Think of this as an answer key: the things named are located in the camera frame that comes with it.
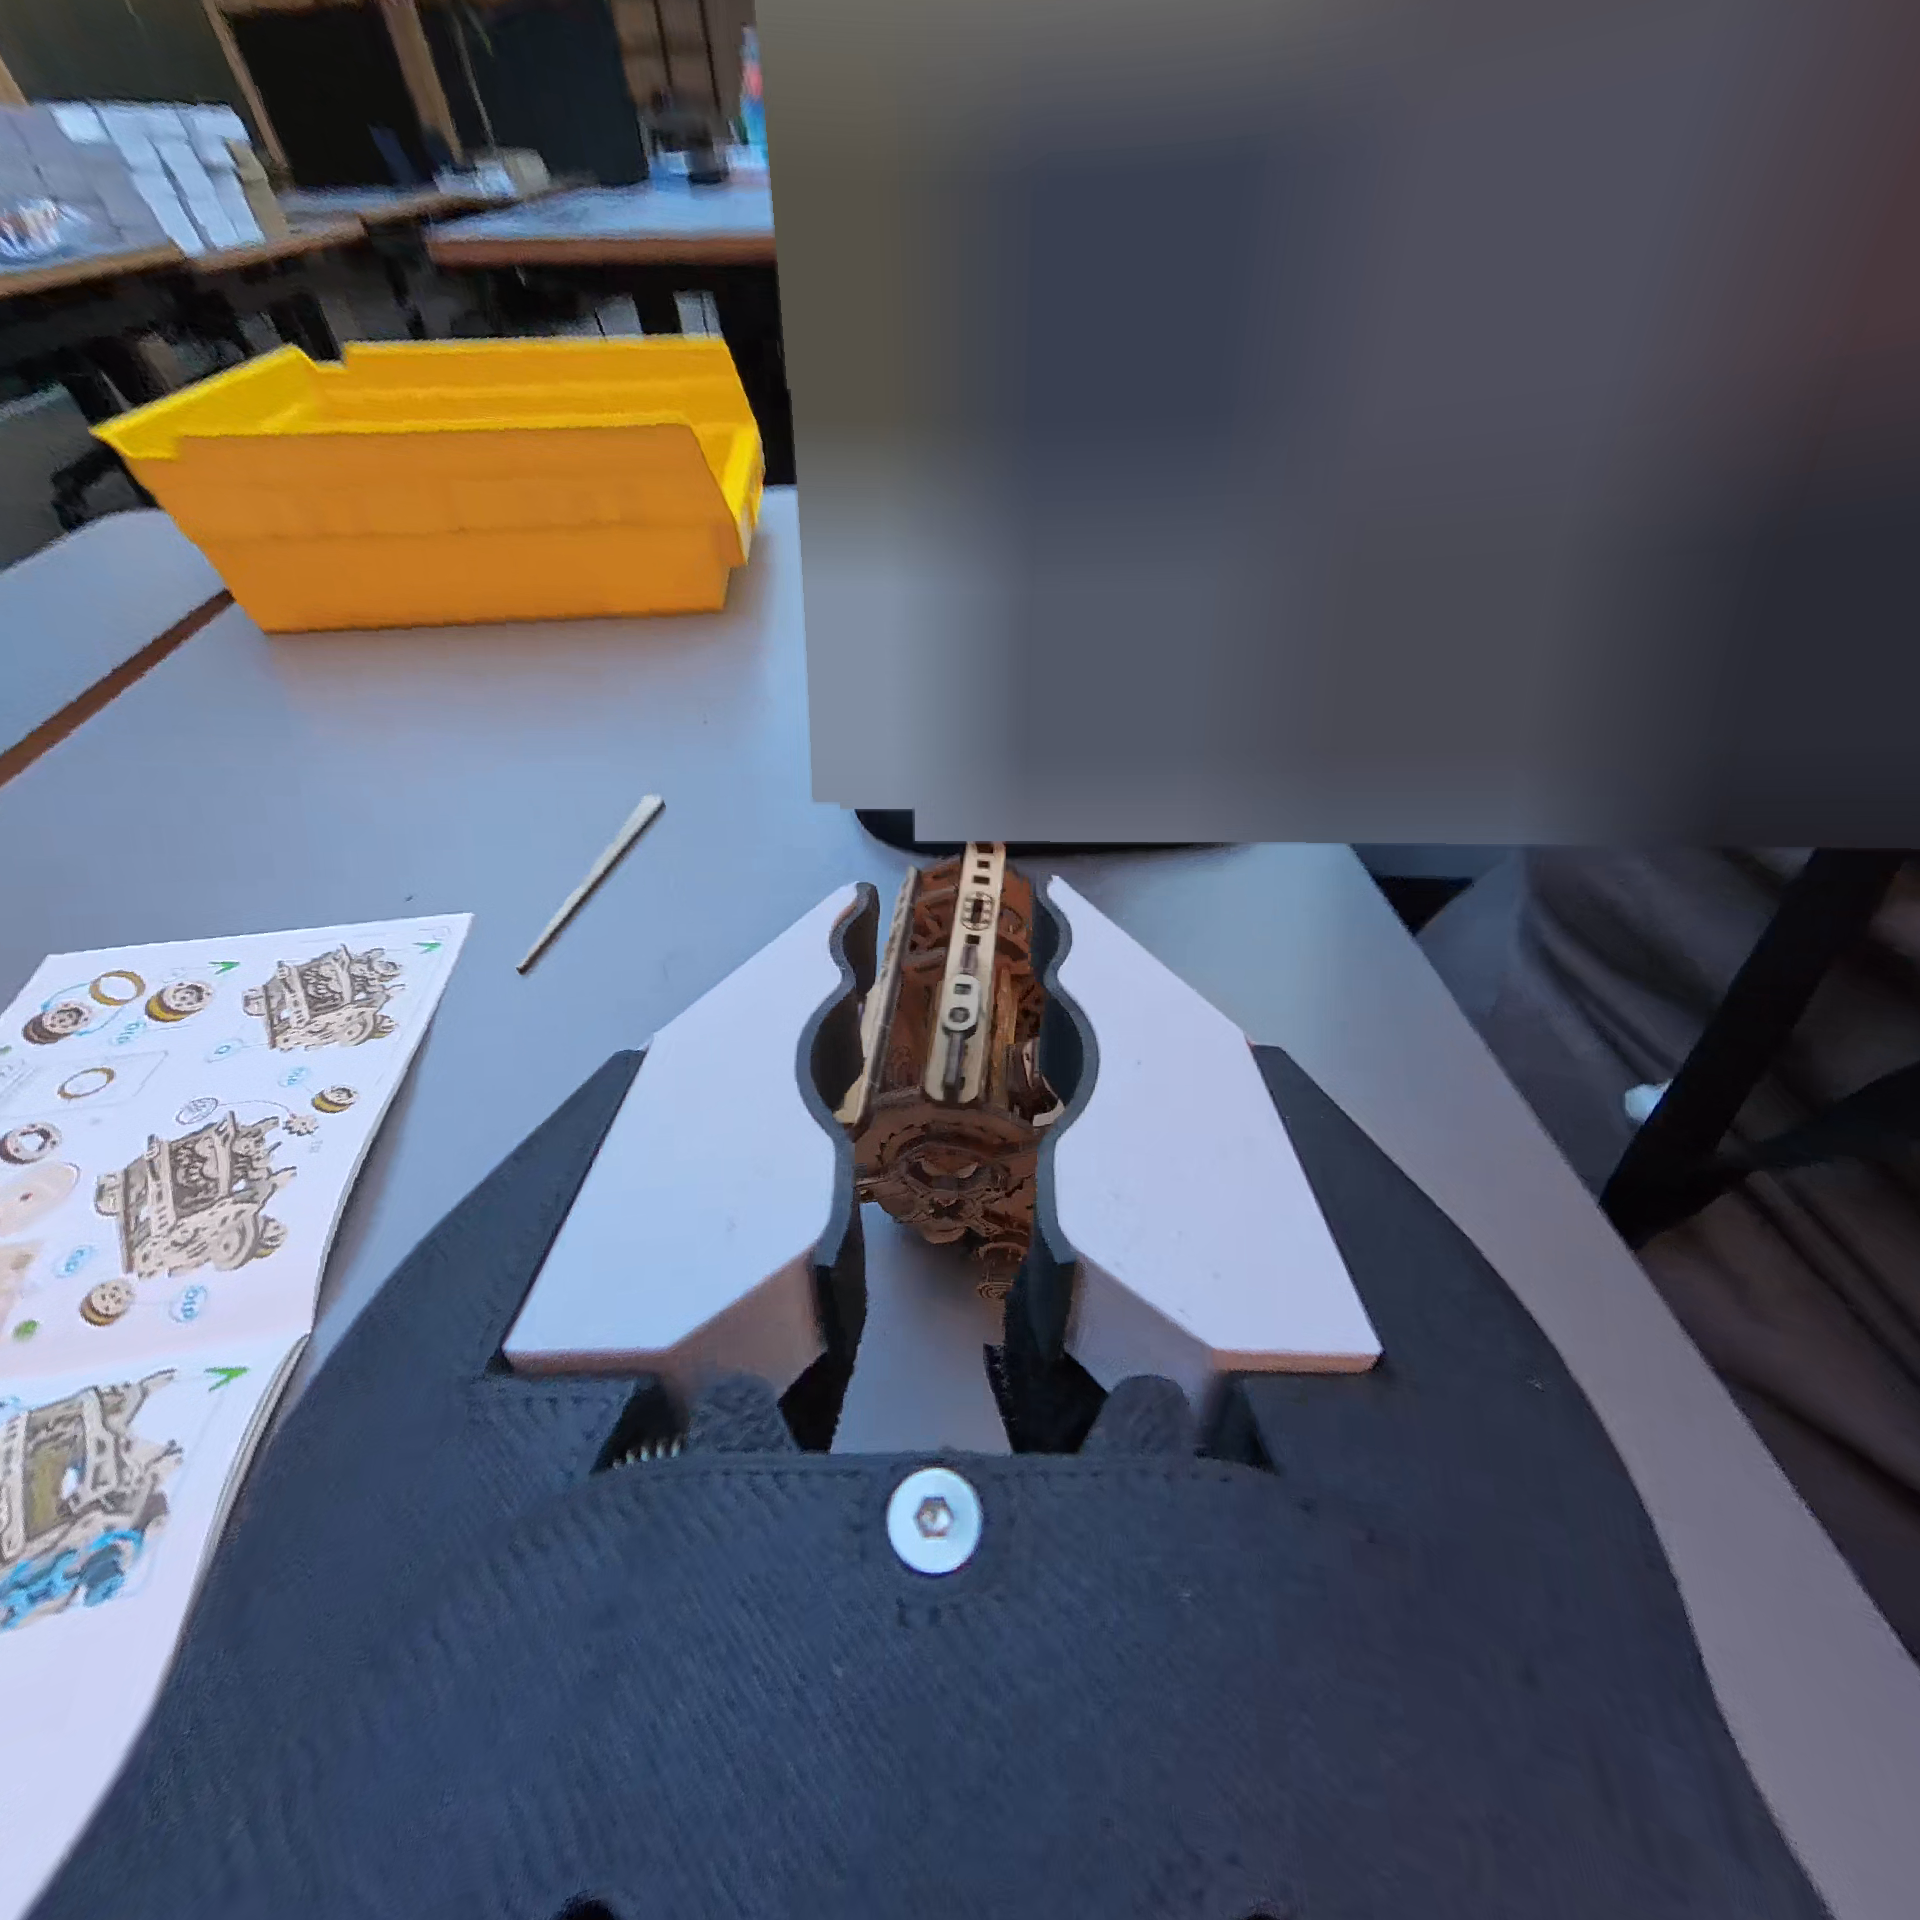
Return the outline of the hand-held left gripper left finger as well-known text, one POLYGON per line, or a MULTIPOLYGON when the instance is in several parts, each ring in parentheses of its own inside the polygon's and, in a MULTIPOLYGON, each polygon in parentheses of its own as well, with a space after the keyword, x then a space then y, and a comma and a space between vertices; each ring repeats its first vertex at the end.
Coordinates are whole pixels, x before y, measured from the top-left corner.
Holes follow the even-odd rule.
POLYGON ((868 1300, 836 1106, 878 918, 868 883, 835 889, 654 1034, 503 1339, 520 1375, 649 1375, 676 1411, 754 1375, 833 1444, 868 1300))

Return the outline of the slotted wooden strip part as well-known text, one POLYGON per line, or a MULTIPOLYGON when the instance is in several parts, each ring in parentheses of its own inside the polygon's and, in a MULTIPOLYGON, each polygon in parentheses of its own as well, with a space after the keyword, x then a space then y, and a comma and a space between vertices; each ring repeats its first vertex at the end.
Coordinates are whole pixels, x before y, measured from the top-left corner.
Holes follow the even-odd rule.
POLYGON ((970 843, 955 887, 942 985, 928 1031, 923 1093, 946 1106, 977 1101, 987 1075, 1007 847, 970 843))

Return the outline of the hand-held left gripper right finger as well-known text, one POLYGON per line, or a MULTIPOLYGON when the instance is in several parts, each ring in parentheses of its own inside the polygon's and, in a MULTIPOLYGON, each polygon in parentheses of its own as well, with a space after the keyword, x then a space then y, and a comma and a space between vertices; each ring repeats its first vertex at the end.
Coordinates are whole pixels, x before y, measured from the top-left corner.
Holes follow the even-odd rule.
POLYGON ((1203 1438, 1232 1385, 1366 1375, 1383 1341, 1258 1047, 1065 877, 1039 891, 1042 1127, 1030 1249, 1003 1302, 1012 1449, 1080 1449, 1127 1381, 1203 1438))

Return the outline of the wooden mechanical gear model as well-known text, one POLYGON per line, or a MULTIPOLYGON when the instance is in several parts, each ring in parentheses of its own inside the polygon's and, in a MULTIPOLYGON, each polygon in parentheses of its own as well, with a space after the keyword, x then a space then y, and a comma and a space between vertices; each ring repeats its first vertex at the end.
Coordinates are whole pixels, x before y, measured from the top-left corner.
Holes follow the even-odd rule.
POLYGON ((1039 895, 1008 850, 982 1095, 946 1106, 923 1093, 962 853, 902 883, 860 1009, 860 1073, 836 1115, 852 1139, 857 1198, 927 1243, 970 1254, 979 1297, 1001 1302, 1034 1233, 1041 1141, 1065 1103, 1041 1065, 1039 895))

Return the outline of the illustrated instruction booklet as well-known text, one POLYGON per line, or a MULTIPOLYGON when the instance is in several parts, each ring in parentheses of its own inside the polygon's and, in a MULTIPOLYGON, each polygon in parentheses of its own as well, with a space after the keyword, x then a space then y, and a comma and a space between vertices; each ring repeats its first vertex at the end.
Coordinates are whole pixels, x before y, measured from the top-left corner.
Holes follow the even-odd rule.
POLYGON ((4 1009, 4 1916, 153 1709, 472 924, 56 954, 4 1009))

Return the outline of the wood-edged background table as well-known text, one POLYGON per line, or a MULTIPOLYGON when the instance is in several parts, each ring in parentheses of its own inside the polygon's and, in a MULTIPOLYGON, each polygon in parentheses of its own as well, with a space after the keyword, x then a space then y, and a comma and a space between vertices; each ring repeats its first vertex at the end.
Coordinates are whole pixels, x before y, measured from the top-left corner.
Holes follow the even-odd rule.
POLYGON ((161 239, 151 246, 70 250, 39 262, 4 262, 3 301, 12 303, 14 299, 49 298, 74 291, 96 293, 116 282, 153 274, 188 274, 199 278, 233 276, 240 271, 302 262, 335 250, 351 250, 361 244, 367 237, 367 225, 361 219, 345 217, 298 227, 281 237, 246 246, 220 246, 203 254, 186 254, 169 239, 161 239))
POLYGON ((763 183, 578 185, 423 230, 492 334, 632 303, 643 334, 718 334, 728 298, 778 319, 778 235, 763 183))

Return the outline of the yellow plastic bin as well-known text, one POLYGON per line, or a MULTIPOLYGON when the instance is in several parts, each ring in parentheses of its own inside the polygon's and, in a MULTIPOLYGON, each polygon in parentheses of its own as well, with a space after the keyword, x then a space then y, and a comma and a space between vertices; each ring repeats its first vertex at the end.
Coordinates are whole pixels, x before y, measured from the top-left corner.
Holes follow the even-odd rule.
POLYGON ((720 339, 286 345, 94 437, 265 633, 715 612, 763 489, 720 339))

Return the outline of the thin wooden stick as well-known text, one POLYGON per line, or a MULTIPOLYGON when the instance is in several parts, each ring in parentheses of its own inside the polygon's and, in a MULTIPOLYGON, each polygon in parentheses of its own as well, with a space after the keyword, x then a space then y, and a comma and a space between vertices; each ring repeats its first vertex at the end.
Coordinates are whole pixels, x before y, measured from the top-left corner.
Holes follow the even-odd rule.
POLYGON ((600 850, 593 860, 588 873, 567 891, 553 914, 547 918, 538 938, 530 942, 529 950, 514 967, 516 975, 529 975, 552 943, 563 935, 563 930, 583 911, 588 900, 596 894, 596 889, 611 877, 617 865, 632 853, 639 842, 647 835, 651 823, 665 809, 665 799, 660 795, 643 795, 641 802, 633 807, 632 815, 622 823, 622 828, 609 838, 609 843, 600 850))

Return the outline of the stack of small cardboard boxes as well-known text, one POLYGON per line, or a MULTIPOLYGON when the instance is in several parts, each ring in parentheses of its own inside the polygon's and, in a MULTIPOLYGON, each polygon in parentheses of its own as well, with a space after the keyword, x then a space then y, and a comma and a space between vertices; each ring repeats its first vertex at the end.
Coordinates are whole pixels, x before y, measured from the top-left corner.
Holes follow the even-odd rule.
POLYGON ((233 107, 31 103, 3 110, 7 270, 163 244, 201 257, 289 234, 233 107))

